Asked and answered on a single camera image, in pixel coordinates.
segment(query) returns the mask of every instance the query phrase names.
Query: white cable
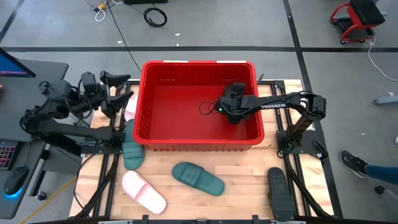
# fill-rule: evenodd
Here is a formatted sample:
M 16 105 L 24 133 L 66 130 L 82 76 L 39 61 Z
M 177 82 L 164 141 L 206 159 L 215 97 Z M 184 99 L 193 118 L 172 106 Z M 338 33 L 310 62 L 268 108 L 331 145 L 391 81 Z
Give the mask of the white cable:
M 371 42 L 371 46 L 370 46 L 370 48 L 369 48 L 369 50 L 368 50 L 368 57 L 369 57 L 369 60 L 372 62 L 373 66 L 379 70 L 379 72 L 381 73 L 381 75 L 383 75 L 386 79 L 389 79 L 389 80 L 394 81 L 394 82 L 398 82 L 398 80 L 393 79 L 393 78 L 390 78 L 390 77 L 388 77 L 386 74 L 384 74 L 384 72 L 373 62 L 373 60 L 372 60 L 372 58 L 371 58 L 371 50 L 372 50 L 372 47 L 373 47 L 374 43 L 376 43 L 376 37 L 373 37 L 373 40 L 372 40 L 372 42 Z
M 102 19 L 98 19 L 98 15 L 99 15 L 101 12 L 103 12 L 103 13 L 104 13 L 104 17 L 102 17 Z M 105 13 L 105 11 L 104 11 L 104 10 L 102 10 L 102 9 L 100 9 L 100 10 L 97 12 L 97 15 L 95 15 L 95 21 L 97 21 L 97 22 L 101 22 L 101 21 L 103 21 L 103 20 L 105 19 L 105 17 L 106 17 L 106 13 Z
M 118 2 L 118 0 L 116 0 L 116 1 L 112 0 L 112 2 L 115 3 L 115 4 L 123 4 L 124 3 L 124 1 Z

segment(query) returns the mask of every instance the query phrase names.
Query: teal slide sandal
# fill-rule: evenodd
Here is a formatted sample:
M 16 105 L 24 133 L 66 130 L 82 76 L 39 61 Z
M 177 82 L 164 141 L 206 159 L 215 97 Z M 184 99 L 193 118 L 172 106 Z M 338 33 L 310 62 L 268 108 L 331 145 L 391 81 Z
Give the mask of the teal slide sandal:
M 136 143 L 132 138 L 134 120 L 131 119 L 126 125 L 126 137 L 122 143 L 124 167 L 127 170 L 135 170 L 141 166 L 145 158 L 144 146 Z
M 214 196 L 220 196 L 225 189 L 222 180 L 190 162 L 180 162 L 175 165 L 172 175 L 181 183 Z

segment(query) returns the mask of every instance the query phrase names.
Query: person's leg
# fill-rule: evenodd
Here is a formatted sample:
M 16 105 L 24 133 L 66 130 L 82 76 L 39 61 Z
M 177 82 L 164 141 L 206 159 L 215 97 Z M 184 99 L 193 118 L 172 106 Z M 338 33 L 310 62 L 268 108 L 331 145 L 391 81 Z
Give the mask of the person's leg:
M 388 183 L 398 184 L 398 167 L 368 165 L 348 151 L 340 153 L 341 163 L 360 178 L 373 177 Z
M 398 167 L 367 165 L 365 171 L 370 177 L 398 185 Z

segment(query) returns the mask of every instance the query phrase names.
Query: computer mouse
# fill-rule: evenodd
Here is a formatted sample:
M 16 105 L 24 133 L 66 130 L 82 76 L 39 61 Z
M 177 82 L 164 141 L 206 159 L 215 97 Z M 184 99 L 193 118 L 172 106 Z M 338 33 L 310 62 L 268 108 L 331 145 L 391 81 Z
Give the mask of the computer mouse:
M 4 183 L 4 193 L 7 195 L 17 193 L 24 184 L 28 171 L 27 167 L 16 167 L 13 169 Z

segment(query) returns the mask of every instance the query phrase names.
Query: blue jeans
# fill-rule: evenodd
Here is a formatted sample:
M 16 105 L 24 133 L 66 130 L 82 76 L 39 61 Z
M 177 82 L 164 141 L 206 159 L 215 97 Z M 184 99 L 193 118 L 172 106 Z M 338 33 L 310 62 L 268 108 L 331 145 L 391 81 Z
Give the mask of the blue jeans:
M 367 165 L 365 171 L 370 177 L 398 185 L 398 167 Z

